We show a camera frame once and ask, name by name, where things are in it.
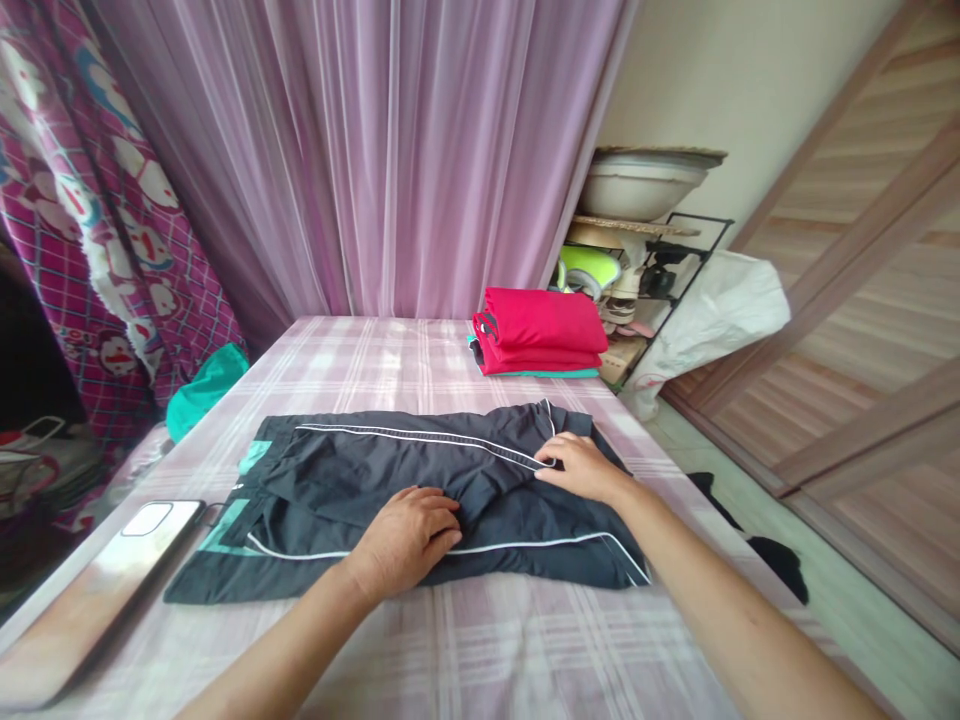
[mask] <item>folded clothes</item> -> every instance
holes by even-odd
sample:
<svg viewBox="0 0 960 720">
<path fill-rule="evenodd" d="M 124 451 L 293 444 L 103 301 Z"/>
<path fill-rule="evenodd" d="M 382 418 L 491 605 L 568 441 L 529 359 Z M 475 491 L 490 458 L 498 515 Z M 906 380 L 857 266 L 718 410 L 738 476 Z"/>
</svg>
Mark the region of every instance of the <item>folded clothes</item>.
<svg viewBox="0 0 960 720">
<path fill-rule="evenodd" d="M 565 350 L 563 348 L 527 347 L 505 348 L 496 342 L 497 321 L 491 313 L 477 313 L 473 316 L 473 331 L 476 335 L 487 335 L 490 340 L 490 352 L 493 358 L 501 363 L 524 363 L 537 368 L 543 363 L 569 364 L 571 367 L 597 367 L 597 353 L 587 350 Z"/>
<path fill-rule="evenodd" d="M 496 367 L 496 372 L 520 372 L 523 370 L 583 370 L 600 366 L 600 356 L 596 353 L 562 348 L 504 348 L 496 344 L 495 321 L 490 313 L 476 313 L 473 316 L 473 332 L 483 338 L 483 352 L 486 362 Z"/>
<path fill-rule="evenodd" d="M 589 368 L 600 367 L 601 361 L 599 355 L 592 355 L 589 362 L 577 361 L 570 362 L 563 357 L 562 351 L 556 351 L 556 357 L 552 360 L 544 360 L 536 363 L 514 362 L 510 358 L 501 360 L 493 352 L 493 343 L 489 335 L 477 333 L 477 342 L 483 353 L 483 366 L 480 371 L 484 375 L 500 375 L 507 372 L 571 372 L 575 370 L 586 370 Z"/>
<path fill-rule="evenodd" d="M 487 288 L 484 300 L 495 323 L 494 343 L 505 350 L 607 350 L 607 336 L 597 308 L 586 295 Z"/>
<path fill-rule="evenodd" d="M 215 527 L 164 593 L 167 603 L 302 595 L 350 554 L 380 508 L 413 483 L 460 503 L 463 538 L 421 585 L 494 572 L 620 590 L 649 584 L 619 516 L 534 473 L 558 432 L 591 437 L 623 462 L 593 418 L 547 400 L 486 415 L 367 411 L 268 417 Z"/>
<path fill-rule="evenodd" d="M 555 378 L 590 378 L 600 375 L 600 371 L 595 367 L 584 368 L 583 370 L 517 370 L 514 372 L 491 373 L 484 372 L 485 361 L 483 357 L 483 348 L 480 346 L 480 340 L 476 335 L 467 336 L 467 345 L 473 353 L 473 360 L 477 363 L 477 369 L 485 376 L 526 376 L 526 377 L 555 377 Z"/>
</svg>

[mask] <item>green object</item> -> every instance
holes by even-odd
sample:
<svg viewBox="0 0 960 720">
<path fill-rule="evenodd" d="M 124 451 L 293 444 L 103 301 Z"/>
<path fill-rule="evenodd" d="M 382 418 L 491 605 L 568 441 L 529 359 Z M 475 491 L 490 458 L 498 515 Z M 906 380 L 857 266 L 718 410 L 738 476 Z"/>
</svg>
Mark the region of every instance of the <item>green object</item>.
<svg viewBox="0 0 960 720">
<path fill-rule="evenodd" d="M 558 378 L 583 378 L 597 377 L 600 371 L 596 368 L 586 368 L 584 370 L 521 370 L 515 373 L 493 373 L 487 377 L 511 377 L 513 375 L 525 375 L 527 377 L 558 377 Z"/>
<path fill-rule="evenodd" d="M 244 457 L 243 460 L 240 461 L 240 465 L 237 466 L 240 475 L 246 475 L 250 472 L 253 466 L 260 462 L 260 458 L 267 454 L 270 445 L 272 445 L 270 440 L 254 440 L 250 443 L 250 449 L 247 450 L 246 457 Z"/>
<path fill-rule="evenodd" d="M 177 390 L 167 406 L 167 429 L 173 441 L 183 440 L 249 369 L 247 356 L 235 343 L 208 357 L 193 382 Z"/>
<path fill-rule="evenodd" d="M 566 285 L 587 288 L 594 301 L 620 277 L 620 263 L 603 250 L 579 245 L 560 248 L 560 260 L 566 266 Z"/>
</svg>

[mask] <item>white basin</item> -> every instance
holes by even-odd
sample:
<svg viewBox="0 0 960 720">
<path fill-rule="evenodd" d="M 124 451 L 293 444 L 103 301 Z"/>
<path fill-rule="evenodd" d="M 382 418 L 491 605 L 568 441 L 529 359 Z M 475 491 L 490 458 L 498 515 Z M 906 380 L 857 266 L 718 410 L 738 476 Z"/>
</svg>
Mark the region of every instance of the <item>white basin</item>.
<svg viewBox="0 0 960 720">
<path fill-rule="evenodd" d="M 599 155 L 587 174 L 580 206 L 594 217 L 650 222 L 699 187 L 709 166 L 702 159 L 681 155 Z"/>
</svg>

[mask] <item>bag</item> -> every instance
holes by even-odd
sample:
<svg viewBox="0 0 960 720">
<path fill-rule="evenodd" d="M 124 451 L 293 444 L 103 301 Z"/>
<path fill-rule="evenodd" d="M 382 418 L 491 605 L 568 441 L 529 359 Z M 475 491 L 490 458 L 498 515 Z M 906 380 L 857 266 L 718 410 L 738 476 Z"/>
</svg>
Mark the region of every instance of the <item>bag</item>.
<svg viewBox="0 0 960 720">
<path fill-rule="evenodd" d="M 620 400 L 637 419 L 650 420 L 667 380 L 772 335 L 789 320 L 770 262 L 718 250 L 630 374 Z"/>
</svg>

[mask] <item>red folded shirt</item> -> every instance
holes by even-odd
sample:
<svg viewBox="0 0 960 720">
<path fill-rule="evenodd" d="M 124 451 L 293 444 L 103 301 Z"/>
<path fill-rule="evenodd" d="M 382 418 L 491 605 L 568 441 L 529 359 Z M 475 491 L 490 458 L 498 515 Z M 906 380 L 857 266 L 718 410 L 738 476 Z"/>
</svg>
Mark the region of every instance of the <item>red folded shirt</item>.
<svg viewBox="0 0 960 720">
<path fill-rule="evenodd" d="M 487 312 L 496 321 L 492 344 L 502 350 L 549 348 L 580 353 L 607 350 L 600 313 L 586 295 L 487 288 L 484 300 Z"/>
<path fill-rule="evenodd" d="M 503 345 L 497 345 L 496 330 L 491 327 L 491 323 L 484 313 L 476 313 L 473 316 L 473 334 L 478 338 L 486 337 L 489 350 L 485 349 L 483 353 L 485 359 L 492 355 L 491 359 L 500 363 L 524 363 L 525 367 L 520 368 L 520 370 L 545 370 L 546 368 L 543 365 L 556 365 L 558 363 L 570 366 L 564 367 L 564 370 L 583 370 L 584 368 L 600 366 L 597 353 L 541 347 L 506 349 Z"/>
<path fill-rule="evenodd" d="M 486 319 L 480 313 L 473 316 L 473 330 L 483 351 L 483 365 L 480 371 L 484 375 L 499 375 L 506 372 L 569 372 L 600 367 L 600 356 L 596 353 L 578 353 L 565 350 L 542 351 L 542 359 L 516 360 L 510 351 L 504 352 L 493 343 Z"/>
</svg>

